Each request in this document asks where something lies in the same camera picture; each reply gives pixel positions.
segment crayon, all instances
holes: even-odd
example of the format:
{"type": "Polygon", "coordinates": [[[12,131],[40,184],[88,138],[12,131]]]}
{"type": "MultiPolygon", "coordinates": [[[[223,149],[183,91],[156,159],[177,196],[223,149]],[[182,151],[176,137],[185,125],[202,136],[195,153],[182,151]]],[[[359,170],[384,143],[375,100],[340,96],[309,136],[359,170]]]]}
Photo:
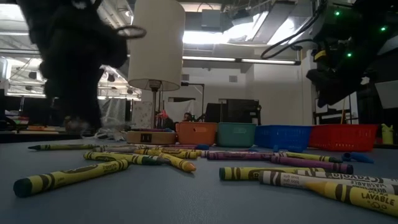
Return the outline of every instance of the crayon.
{"type": "Polygon", "coordinates": [[[339,159],[330,156],[318,156],[313,154],[294,153],[294,152],[279,152],[279,153],[277,152],[274,153],[274,156],[297,158],[297,159],[309,159],[309,160],[323,161],[323,162],[337,162],[337,163],[343,162],[339,159]]]}
{"type": "Polygon", "coordinates": [[[283,172],[277,172],[274,170],[260,172],[259,180],[260,183],[262,184],[276,185],[282,187],[293,187],[298,189],[305,189],[306,188],[305,184],[309,182],[333,182],[336,184],[345,184],[347,186],[373,190],[375,192],[398,195],[398,185],[374,184],[374,183],[361,182],[356,180],[309,177],[297,174],[287,174],[283,172]]]}
{"type": "Polygon", "coordinates": [[[341,159],[347,162],[353,159],[357,162],[374,163],[374,160],[371,159],[369,156],[358,152],[346,152],[343,155],[341,155],[341,159]]]}
{"type": "Polygon", "coordinates": [[[175,156],[166,153],[160,153],[159,157],[167,159],[168,161],[170,161],[170,165],[185,172],[192,172],[197,169],[191,162],[185,161],[183,159],[177,158],[175,156]]]}
{"type": "Polygon", "coordinates": [[[67,149],[93,149],[96,145],[93,144],[54,144],[54,145],[37,145],[29,146],[28,149],[35,150],[67,150],[67,149]]]}
{"type": "Polygon", "coordinates": [[[125,159],[130,164],[137,165],[162,165],[167,163],[165,159],[158,156],[144,156],[137,154],[121,154],[117,152],[86,152],[83,157],[96,161],[116,161],[125,159]]]}
{"type": "Polygon", "coordinates": [[[243,153],[243,154],[257,153],[257,152],[249,152],[249,151],[204,151],[204,150],[202,150],[200,157],[206,158],[207,155],[212,152],[228,152],[228,153],[243,153]]]}
{"type": "Polygon", "coordinates": [[[311,161],[308,159],[296,159],[289,157],[277,157],[272,156],[271,162],[276,164],[283,164],[288,166],[297,167],[321,167],[328,172],[339,172],[343,174],[353,174],[354,167],[348,164],[338,164],[335,162],[322,162],[322,161],[311,161]]]}
{"type": "Polygon", "coordinates": [[[172,153],[180,153],[180,152],[193,152],[197,154],[197,157],[201,155],[201,150],[198,149],[176,149],[172,147],[158,148],[155,150],[161,150],[163,153],[172,154],[172,153]]]}
{"type": "Polygon", "coordinates": [[[179,145],[179,144],[169,144],[169,145],[150,145],[150,144],[136,144],[138,149],[159,149],[173,147],[177,149],[195,149],[196,145],[179,145]]]}
{"type": "Polygon", "coordinates": [[[209,146],[205,144],[199,144],[199,145],[188,145],[188,144],[167,144],[167,145],[161,145],[160,147],[174,147],[177,149],[200,149],[200,150],[209,150],[209,146]]]}
{"type": "Polygon", "coordinates": [[[135,147],[106,147],[100,146],[95,147],[93,152],[124,152],[124,153],[133,153],[137,148],[135,147]]]}
{"type": "Polygon", "coordinates": [[[253,153],[253,152],[210,152],[207,154],[209,160],[265,160],[268,161],[271,153],[253,153]]]}
{"type": "Polygon", "coordinates": [[[166,153],[173,155],[174,157],[180,159],[196,159],[198,155],[195,152],[174,152],[168,150],[155,150],[155,149],[138,149],[135,150],[134,153],[141,154],[141,155],[150,155],[150,156],[158,156],[160,153],[166,153]]]}
{"type": "Polygon", "coordinates": [[[312,182],[306,183],[305,186],[330,199],[398,217],[398,196],[396,195],[333,182],[312,182]]]}
{"type": "Polygon", "coordinates": [[[128,148],[128,147],[134,147],[134,144],[100,145],[100,146],[97,146],[97,147],[113,147],[113,148],[115,148],[115,147],[125,147],[125,148],[128,148]]]}
{"type": "Polygon", "coordinates": [[[324,171],[322,168],[304,167],[221,167],[220,180],[258,180],[261,171],[274,170],[278,172],[294,173],[296,170],[324,171]]]}
{"type": "Polygon", "coordinates": [[[158,146],[158,145],[136,144],[135,146],[136,146],[136,149],[171,150],[171,151],[179,150],[179,152],[195,152],[197,154],[197,156],[201,155],[201,150],[171,147],[171,146],[178,146],[178,145],[168,145],[168,147],[165,147],[165,146],[158,146]]]}
{"type": "Polygon", "coordinates": [[[321,177],[327,179],[344,179],[344,180],[353,180],[353,181],[362,181],[369,182],[375,184],[392,184],[398,185],[398,179],[389,179],[389,178],[381,178],[381,177],[368,177],[361,175],[349,175],[349,174],[337,174],[330,172],[307,172],[305,170],[296,171],[298,175],[306,175],[309,177],[321,177]]]}
{"type": "Polygon", "coordinates": [[[14,193],[18,197],[28,197],[37,193],[74,184],[105,174],[125,170],[129,167],[127,160],[104,162],[77,169],[56,171],[49,174],[33,175],[19,179],[14,183],[14,193]]]}

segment gray table surface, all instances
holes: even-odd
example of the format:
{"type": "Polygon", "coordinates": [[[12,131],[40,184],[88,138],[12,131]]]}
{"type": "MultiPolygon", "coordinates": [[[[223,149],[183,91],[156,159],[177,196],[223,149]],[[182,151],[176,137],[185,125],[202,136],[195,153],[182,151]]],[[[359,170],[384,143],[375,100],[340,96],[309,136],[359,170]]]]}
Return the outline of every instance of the gray table surface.
{"type": "MultiPolygon", "coordinates": [[[[74,169],[98,163],[86,161],[85,151],[27,149],[35,144],[83,144],[90,140],[0,144],[0,223],[397,223],[382,213],[323,198],[312,192],[260,185],[222,182],[219,167],[276,167],[257,161],[193,163],[186,174],[169,166],[136,166],[97,179],[17,198],[15,180],[30,175],[74,169]]],[[[340,157],[341,153],[307,150],[340,157]]],[[[375,149],[375,164],[352,162],[354,173],[398,178],[398,151],[375,149]]]]}

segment plastic basket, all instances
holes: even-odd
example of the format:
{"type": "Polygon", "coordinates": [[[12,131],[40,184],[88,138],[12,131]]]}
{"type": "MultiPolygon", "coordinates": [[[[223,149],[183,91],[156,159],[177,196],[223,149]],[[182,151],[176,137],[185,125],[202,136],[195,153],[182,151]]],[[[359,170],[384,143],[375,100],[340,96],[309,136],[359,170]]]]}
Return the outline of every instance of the plastic basket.
{"type": "Polygon", "coordinates": [[[372,151],[377,125],[326,124],[314,126],[309,147],[330,151],[372,151]]]}
{"type": "Polygon", "coordinates": [[[251,147],[254,144],[255,124],[219,123],[217,146],[251,147]]]}
{"type": "Polygon", "coordinates": [[[254,144],[271,149],[302,152],[308,146],[311,126],[268,125],[258,126],[254,144]]]}
{"type": "Polygon", "coordinates": [[[206,144],[215,143],[217,123],[206,122],[181,122],[175,129],[180,144],[206,144]]]}

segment orange basket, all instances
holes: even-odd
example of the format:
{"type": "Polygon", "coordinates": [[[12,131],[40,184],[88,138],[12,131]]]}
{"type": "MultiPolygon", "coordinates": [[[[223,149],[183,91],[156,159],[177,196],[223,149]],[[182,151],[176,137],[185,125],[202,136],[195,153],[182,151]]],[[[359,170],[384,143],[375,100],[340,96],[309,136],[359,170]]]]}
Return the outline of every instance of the orange basket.
{"type": "Polygon", "coordinates": [[[181,122],[175,125],[180,144],[213,145],[216,137],[217,123],[181,122]]]}
{"type": "Polygon", "coordinates": [[[372,151],[377,125],[325,124],[313,126],[309,147],[329,151],[372,151]]]}

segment red basket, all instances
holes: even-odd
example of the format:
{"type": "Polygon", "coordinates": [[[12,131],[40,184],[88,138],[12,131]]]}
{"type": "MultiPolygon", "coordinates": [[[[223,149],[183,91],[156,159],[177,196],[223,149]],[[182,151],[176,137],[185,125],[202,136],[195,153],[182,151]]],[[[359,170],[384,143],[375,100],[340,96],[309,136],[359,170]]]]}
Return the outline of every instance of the red basket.
{"type": "Polygon", "coordinates": [[[326,124],[314,126],[309,147],[329,151],[372,151],[377,125],[326,124]]]}

